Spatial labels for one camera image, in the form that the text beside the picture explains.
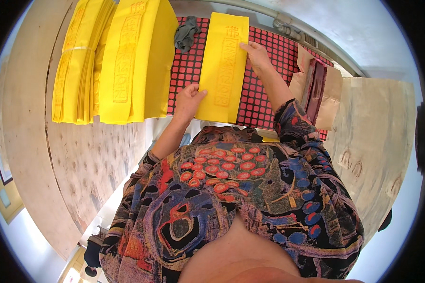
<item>picture frame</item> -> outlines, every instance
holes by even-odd
[[[11,175],[11,171],[5,170],[3,168],[1,155],[0,155],[0,177],[2,178],[3,185],[6,185],[13,180],[13,176]]]

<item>rubber band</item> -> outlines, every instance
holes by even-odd
[[[62,52],[62,54],[65,53],[66,51],[70,51],[70,50],[74,50],[74,49],[90,49],[91,51],[93,51],[93,49],[91,47],[79,46],[79,47],[73,47],[73,48],[66,49],[65,51]]]

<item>person's left hand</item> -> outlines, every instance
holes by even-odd
[[[198,92],[198,84],[191,84],[185,87],[176,95],[176,109],[173,121],[182,125],[189,125],[206,94],[208,94],[207,90]]]

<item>person's right hand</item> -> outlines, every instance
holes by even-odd
[[[247,63],[252,66],[253,71],[260,79],[264,72],[274,69],[266,48],[253,41],[249,41],[249,44],[240,43],[239,45],[247,51]]]
[[[198,84],[185,87],[176,95],[176,109],[172,121],[189,125],[206,94],[208,94],[207,90],[198,91]]]

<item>metal pipe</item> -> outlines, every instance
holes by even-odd
[[[300,31],[303,31],[305,34],[313,37],[318,42],[321,42],[324,46],[329,48],[332,52],[334,52],[338,57],[340,57],[347,65],[349,65],[359,76],[365,77],[362,70],[359,68],[358,65],[354,63],[354,61],[351,59],[351,57],[343,52],[340,48],[338,48],[335,43],[333,43],[329,38],[322,35],[320,32],[312,28],[311,26],[307,25],[306,23],[302,22],[299,19],[293,18],[290,15],[281,14],[271,8],[266,8],[262,5],[251,3],[245,0],[192,0],[192,1],[202,1],[202,2],[212,2],[212,3],[219,3],[219,4],[226,4],[230,6],[245,8],[248,10],[252,10],[255,12],[258,12],[260,14],[265,14],[267,16],[270,16],[279,22],[281,22],[280,25],[283,25],[283,23],[286,23],[296,29],[299,29]],[[287,31],[290,33],[288,35],[293,34],[293,38],[297,38],[298,36],[301,36],[301,34],[296,33],[293,31],[293,29],[290,29],[289,27],[286,27]]]

